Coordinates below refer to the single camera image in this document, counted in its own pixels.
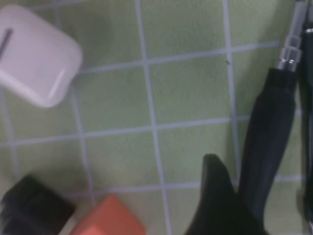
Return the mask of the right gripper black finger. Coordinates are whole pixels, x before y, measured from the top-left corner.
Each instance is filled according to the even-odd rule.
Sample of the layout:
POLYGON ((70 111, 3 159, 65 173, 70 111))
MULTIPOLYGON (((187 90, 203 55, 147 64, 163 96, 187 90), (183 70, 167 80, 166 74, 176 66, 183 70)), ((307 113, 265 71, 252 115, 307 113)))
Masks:
POLYGON ((266 235, 236 193, 229 173, 216 154, 202 162, 200 199, 187 235, 266 235))

